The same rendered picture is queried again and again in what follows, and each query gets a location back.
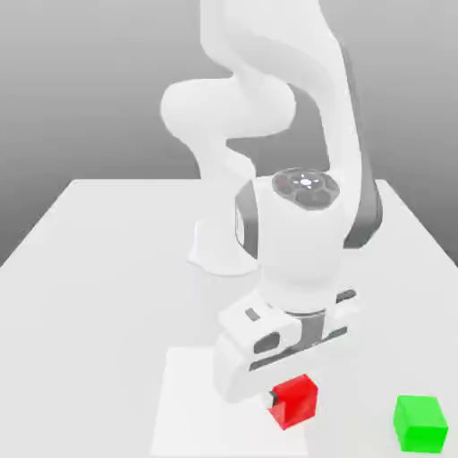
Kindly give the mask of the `small green cube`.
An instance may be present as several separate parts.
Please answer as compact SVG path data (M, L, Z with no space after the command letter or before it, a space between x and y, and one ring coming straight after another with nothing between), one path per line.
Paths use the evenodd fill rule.
M449 427L436 397L399 395L394 408L393 424L403 452L442 452Z

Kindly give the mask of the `small red cube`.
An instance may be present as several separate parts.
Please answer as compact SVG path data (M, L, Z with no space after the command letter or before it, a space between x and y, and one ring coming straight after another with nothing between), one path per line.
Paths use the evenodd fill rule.
M318 387L306 374L274 386L269 392L271 405L267 408L282 430L287 430L316 414Z

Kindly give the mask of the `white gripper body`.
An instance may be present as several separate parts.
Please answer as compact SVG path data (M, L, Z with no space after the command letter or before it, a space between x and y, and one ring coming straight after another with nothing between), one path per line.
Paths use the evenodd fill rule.
M225 334L216 340L213 383L229 403L239 403L289 379L327 365L335 365L353 352L353 333L339 329L308 349L286 349L269 357L250 359Z

